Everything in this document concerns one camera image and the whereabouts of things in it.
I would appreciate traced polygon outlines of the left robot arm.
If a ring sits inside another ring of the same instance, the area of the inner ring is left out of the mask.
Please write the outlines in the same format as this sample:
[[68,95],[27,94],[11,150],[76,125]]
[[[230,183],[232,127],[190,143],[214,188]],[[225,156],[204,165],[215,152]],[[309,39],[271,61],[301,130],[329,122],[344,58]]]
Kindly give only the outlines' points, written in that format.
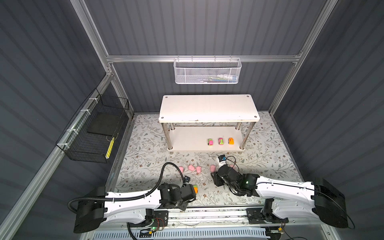
[[117,193],[99,187],[87,195],[72,199],[68,209],[76,214],[74,233],[82,234],[96,230],[101,225],[127,223],[128,227],[144,227],[147,235],[163,229],[168,224],[168,210],[185,211],[196,200],[198,188],[190,183],[190,178],[177,171],[182,179],[181,185],[163,182],[167,166],[176,164],[166,162],[160,177],[153,188],[146,191]]

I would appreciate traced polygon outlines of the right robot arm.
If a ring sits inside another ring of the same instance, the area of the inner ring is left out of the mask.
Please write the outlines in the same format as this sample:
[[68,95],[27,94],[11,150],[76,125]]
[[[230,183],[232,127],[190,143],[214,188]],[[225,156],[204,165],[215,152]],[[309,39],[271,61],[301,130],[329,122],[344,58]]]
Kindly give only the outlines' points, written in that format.
[[262,208],[247,210],[251,224],[287,224],[293,218],[320,220],[340,229],[347,229],[352,219],[346,199],[324,179],[313,182],[288,182],[256,174],[241,174],[232,166],[223,165],[211,173],[217,187],[227,186],[238,197],[263,198]]

